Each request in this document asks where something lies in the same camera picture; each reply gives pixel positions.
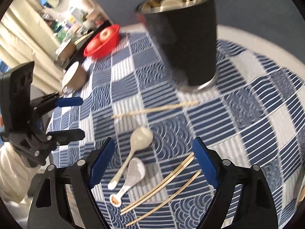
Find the white short ceramic spoon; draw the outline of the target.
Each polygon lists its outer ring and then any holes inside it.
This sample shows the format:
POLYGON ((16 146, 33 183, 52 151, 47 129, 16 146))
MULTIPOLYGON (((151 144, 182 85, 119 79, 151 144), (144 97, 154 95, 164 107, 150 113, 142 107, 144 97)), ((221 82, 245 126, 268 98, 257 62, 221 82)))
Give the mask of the white short ceramic spoon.
POLYGON ((111 204, 119 208, 122 204, 121 198, 124 194, 133 186, 135 186, 138 182, 140 182, 146 174, 144 163, 137 157, 134 157, 130 160, 127 176, 124 185, 116 194, 110 195, 111 204))

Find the long beige ceramic spoon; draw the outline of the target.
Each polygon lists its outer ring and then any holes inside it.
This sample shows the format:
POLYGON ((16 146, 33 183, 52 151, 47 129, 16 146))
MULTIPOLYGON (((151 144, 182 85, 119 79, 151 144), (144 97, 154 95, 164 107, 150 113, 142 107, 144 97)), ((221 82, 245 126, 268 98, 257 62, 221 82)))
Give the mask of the long beige ceramic spoon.
POLYGON ((140 150, 144 150, 148 148, 148 146, 153 141, 153 132, 151 129, 146 127, 138 127, 133 131, 133 133, 130 136, 130 152, 127 156, 125 162, 121 166, 121 168, 118 170, 118 172, 115 174, 115 176, 111 179, 111 181, 108 183, 108 189, 114 190, 123 175, 126 167, 128 166, 129 162, 133 158, 134 154, 140 150))

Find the wooden chopstick apart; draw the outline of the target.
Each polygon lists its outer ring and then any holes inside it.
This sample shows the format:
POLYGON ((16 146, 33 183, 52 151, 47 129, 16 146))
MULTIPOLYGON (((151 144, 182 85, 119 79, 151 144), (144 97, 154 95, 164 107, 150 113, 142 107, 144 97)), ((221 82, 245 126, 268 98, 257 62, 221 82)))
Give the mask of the wooden chopstick apart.
POLYGON ((140 114, 161 112, 161 111, 166 111, 166 110, 174 110, 174 109, 183 108, 183 107, 196 106, 197 104, 199 104, 199 101, 193 100, 193 101, 181 102, 181 103, 177 103, 177 104, 169 104, 166 106, 159 106, 159 107, 155 107, 155 108, 132 111, 132 112, 128 112, 128 113, 114 114, 111 118, 115 119, 115 118, 122 118, 122 117, 128 117, 128 116, 136 116, 136 115, 140 115, 140 114))

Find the beige ceramic mug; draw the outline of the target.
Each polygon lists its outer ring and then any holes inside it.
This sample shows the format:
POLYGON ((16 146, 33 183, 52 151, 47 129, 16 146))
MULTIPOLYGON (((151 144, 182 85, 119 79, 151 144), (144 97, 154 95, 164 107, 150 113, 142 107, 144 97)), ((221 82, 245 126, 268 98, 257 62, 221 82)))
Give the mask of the beige ceramic mug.
POLYGON ((81 89, 88 78, 88 74, 83 66, 76 61, 66 71, 62 80, 62 94, 68 95, 75 90, 81 89))

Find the red apple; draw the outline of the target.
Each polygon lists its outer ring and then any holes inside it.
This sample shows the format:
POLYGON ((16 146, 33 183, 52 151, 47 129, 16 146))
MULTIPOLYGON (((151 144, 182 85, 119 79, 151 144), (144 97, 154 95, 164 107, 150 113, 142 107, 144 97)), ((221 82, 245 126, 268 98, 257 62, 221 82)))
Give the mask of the red apple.
POLYGON ((95 51, 96 48, 99 48, 102 45, 102 42, 99 38, 94 38, 90 41, 90 43, 87 45, 86 49, 87 52, 95 51))
POLYGON ((113 34, 114 34, 114 30, 111 27, 107 27, 101 31, 101 33, 99 35, 99 39, 103 44, 106 41, 108 41, 112 37, 113 34))

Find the blue white patterned tablecloth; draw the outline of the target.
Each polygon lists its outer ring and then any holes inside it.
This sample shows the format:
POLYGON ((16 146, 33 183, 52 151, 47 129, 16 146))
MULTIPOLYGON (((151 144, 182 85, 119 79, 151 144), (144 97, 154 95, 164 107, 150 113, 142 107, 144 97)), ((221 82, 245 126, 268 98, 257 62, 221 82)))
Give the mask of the blue white patterned tablecloth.
POLYGON ((296 210, 297 179, 304 166, 304 81, 270 58, 226 40, 217 42, 215 85, 186 94, 170 82, 163 61, 146 33, 124 35, 101 60, 83 63, 88 81, 75 96, 83 104, 56 108, 49 131, 82 129, 85 138, 53 152, 59 168, 86 158, 111 137, 116 149, 93 195, 111 228, 196 228, 213 199, 196 161, 165 188, 126 214, 110 203, 108 183, 130 152, 130 136, 149 127, 152 144, 136 153, 144 179, 122 198, 122 207, 148 193, 191 153, 200 137, 207 147, 237 166, 259 165, 283 228, 296 210), (196 106, 111 118, 114 114, 199 101, 196 106))

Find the red plastic fruit basket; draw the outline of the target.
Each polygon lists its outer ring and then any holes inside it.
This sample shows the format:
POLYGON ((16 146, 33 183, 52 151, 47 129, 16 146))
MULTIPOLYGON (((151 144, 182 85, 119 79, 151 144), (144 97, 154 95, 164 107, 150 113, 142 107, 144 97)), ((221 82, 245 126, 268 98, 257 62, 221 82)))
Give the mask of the red plastic fruit basket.
POLYGON ((84 57, 98 59, 109 55, 120 42, 119 30, 120 26, 114 24, 98 33, 86 46, 84 57))

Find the cream curtain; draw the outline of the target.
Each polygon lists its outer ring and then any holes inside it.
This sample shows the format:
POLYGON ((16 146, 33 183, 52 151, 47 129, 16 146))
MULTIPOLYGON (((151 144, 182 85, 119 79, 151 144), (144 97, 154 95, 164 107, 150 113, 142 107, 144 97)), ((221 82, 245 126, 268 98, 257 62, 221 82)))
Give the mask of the cream curtain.
POLYGON ((4 1, 1 13, 1 60, 10 68, 34 61, 33 85, 50 94, 62 90, 62 68, 55 65, 60 46, 57 21, 43 13, 52 0, 4 1))

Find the cluttered dark side shelf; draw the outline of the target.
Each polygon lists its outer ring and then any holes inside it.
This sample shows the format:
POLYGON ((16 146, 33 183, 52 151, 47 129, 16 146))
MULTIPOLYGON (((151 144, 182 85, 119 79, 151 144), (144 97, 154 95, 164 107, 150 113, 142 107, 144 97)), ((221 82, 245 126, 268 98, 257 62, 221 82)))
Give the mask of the cluttered dark side shelf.
POLYGON ((69 0, 71 5, 64 12, 55 8, 44 7, 43 13, 55 19, 66 31, 63 42, 71 40, 75 51, 66 58, 69 67, 73 61, 81 61, 83 52, 89 41, 112 24, 111 19, 95 0, 69 0))

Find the black cylindrical utensil holder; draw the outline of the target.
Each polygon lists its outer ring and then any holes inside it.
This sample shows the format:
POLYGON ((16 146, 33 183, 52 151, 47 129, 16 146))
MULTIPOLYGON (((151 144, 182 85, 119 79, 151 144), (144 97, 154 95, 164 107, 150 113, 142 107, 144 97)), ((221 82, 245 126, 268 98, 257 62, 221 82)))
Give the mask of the black cylindrical utensil holder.
POLYGON ((198 93, 218 78, 215 0, 144 0, 135 8, 177 89, 198 93))

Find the grey upholstered sofa back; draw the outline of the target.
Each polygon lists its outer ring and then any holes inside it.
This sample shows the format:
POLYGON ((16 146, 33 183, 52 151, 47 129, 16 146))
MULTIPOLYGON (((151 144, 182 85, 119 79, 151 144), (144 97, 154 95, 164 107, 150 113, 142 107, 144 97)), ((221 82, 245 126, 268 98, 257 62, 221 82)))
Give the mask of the grey upholstered sofa back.
MULTIPOLYGON (((134 12, 144 0, 95 0, 120 25, 138 22, 134 12)), ((304 61, 304 18, 292 0, 216 0, 217 19, 263 37, 304 61)))

